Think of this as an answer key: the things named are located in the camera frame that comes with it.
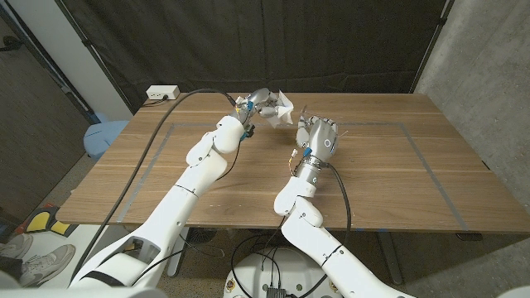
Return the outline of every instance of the gray tape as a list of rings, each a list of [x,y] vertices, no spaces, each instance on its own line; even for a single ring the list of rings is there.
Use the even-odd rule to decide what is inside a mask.
[[[164,146],[167,143],[167,140],[169,139],[169,136],[173,133],[173,130],[175,129],[175,124],[172,124],[169,130],[166,133],[166,137],[162,140],[162,143],[158,147],[157,153],[155,153],[155,156],[152,157],[151,162],[149,163],[149,166],[147,167],[146,171],[143,173],[142,178],[140,178],[140,181],[136,184],[136,188],[134,189],[133,193],[129,197],[129,201],[125,204],[123,207],[122,212],[119,214],[118,219],[116,220],[116,223],[121,223],[123,221],[123,218],[125,217],[125,214],[129,211],[129,208],[133,204],[134,200],[136,199],[138,193],[140,192],[140,189],[143,186],[143,183],[149,176],[149,173],[151,172],[152,167],[155,165],[155,162],[157,162],[158,157],[160,156],[160,153],[162,152],[162,149],[164,149]]]
[[[420,152],[420,149],[417,147],[416,143],[414,142],[414,140],[411,137],[411,134],[408,132],[407,128],[405,127],[405,124],[403,124],[403,123],[388,123],[388,122],[363,122],[363,123],[359,122],[359,123],[337,123],[337,124],[338,125],[359,125],[359,126],[364,126],[364,125],[367,125],[367,126],[372,126],[372,125],[379,126],[380,125],[380,126],[398,126],[398,127],[400,127],[401,130],[403,131],[403,133],[405,134],[405,137],[407,138],[408,142],[411,144],[412,149],[414,149],[414,152],[416,153],[417,157],[422,162],[423,167],[425,168],[425,170],[427,171],[427,173],[431,177],[432,182],[434,182],[436,188],[438,189],[438,191],[440,191],[441,196],[446,201],[447,206],[449,206],[449,209],[451,210],[451,212],[455,216],[456,220],[458,221],[458,223],[460,224],[460,226],[462,227],[463,230],[469,231],[469,229],[467,227],[467,224],[465,223],[464,219],[460,216],[460,213],[458,212],[458,210],[456,209],[455,205],[451,201],[451,198],[449,198],[449,195],[446,193],[446,190],[444,190],[444,188],[441,185],[440,181],[438,180],[438,178],[436,177],[436,175],[432,171],[432,169],[429,166],[429,164],[427,163],[425,157],[423,157],[422,153]],[[157,153],[152,158],[151,162],[149,163],[149,166],[147,167],[146,171],[143,173],[143,176],[140,179],[140,181],[138,181],[137,186],[134,189],[134,192],[131,194],[131,197],[129,198],[129,201],[127,202],[127,204],[123,208],[122,213],[118,216],[118,220],[117,220],[118,223],[122,222],[123,218],[125,217],[125,214],[127,214],[129,208],[131,207],[131,205],[133,204],[134,200],[136,199],[136,196],[137,196],[138,192],[140,192],[140,189],[142,188],[145,179],[147,178],[147,176],[151,172],[151,169],[154,166],[155,162],[157,162],[157,159],[160,156],[162,149],[166,145],[167,139],[169,139],[169,137],[173,133],[173,130],[175,129],[175,127],[176,126],[202,127],[202,126],[211,126],[211,125],[212,124],[206,124],[206,123],[177,123],[177,124],[173,123],[171,125],[170,129],[167,131],[166,137],[164,138],[164,140],[162,141],[160,147],[158,148]],[[255,125],[256,125],[256,127],[268,126],[268,124],[261,124],[261,123],[258,123],[258,124],[255,124]],[[279,124],[278,126],[279,127],[296,127],[296,125],[293,125],[293,124]]]
[[[450,211],[455,216],[456,220],[460,224],[463,230],[469,231],[469,228],[467,227],[467,224],[465,223],[464,219],[460,216],[460,213],[456,209],[455,205],[453,204],[453,201],[451,201],[451,198],[449,198],[449,195],[446,193],[446,190],[444,190],[443,186],[441,186],[440,181],[436,177],[435,173],[432,171],[431,167],[427,163],[425,157],[423,157],[422,153],[420,152],[420,149],[416,146],[416,143],[411,137],[411,134],[408,132],[407,128],[403,123],[399,123],[399,127],[402,129],[405,136],[407,136],[408,142],[411,144],[412,148],[414,148],[414,151],[416,152],[417,157],[422,161],[423,167],[425,167],[425,170],[427,170],[427,173],[429,173],[429,176],[432,179],[432,182],[434,182],[434,185],[436,185],[436,188],[440,191],[441,196],[444,198],[444,200],[447,203],[447,206],[449,206]]]

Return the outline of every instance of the black curtain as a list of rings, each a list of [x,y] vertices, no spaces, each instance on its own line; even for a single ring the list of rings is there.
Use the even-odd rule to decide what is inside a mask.
[[[136,112],[181,91],[407,93],[445,0],[63,0]]]

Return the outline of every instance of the white power strip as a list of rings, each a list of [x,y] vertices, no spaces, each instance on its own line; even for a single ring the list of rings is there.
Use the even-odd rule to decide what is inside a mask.
[[[181,93],[177,85],[151,85],[146,91],[149,99],[163,99],[167,95],[167,99],[176,99]]]

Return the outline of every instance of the shoe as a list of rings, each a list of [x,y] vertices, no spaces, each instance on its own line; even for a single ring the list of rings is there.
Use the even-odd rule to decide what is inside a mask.
[[[68,266],[75,254],[75,246],[63,245],[43,257],[22,264],[21,286],[39,286],[57,276]]]
[[[7,244],[0,244],[0,256],[22,259],[33,243],[33,236],[20,234]]]

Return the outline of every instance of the wooden table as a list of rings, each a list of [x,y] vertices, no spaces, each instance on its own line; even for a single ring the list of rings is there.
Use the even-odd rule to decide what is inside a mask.
[[[300,111],[334,119],[352,226],[376,231],[527,233],[530,217],[493,172],[420,94],[287,94]],[[67,223],[100,224],[118,198],[152,130],[172,102],[142,108],[61,207]],[[186,168],[186,153],[231,107],[222,95],[187,99],[162,126],[112,223],[141,224]],[[293,113],[295,121],[299,113]],[[289,180],[296,127],[270,127],[259,116],[235,167],[200,198],[188,226],[275,228],[277,193]],[[234,154],[225,157],[229,164]],[[313,204],[329,228],[345,227],[339,186],[323,170]]]

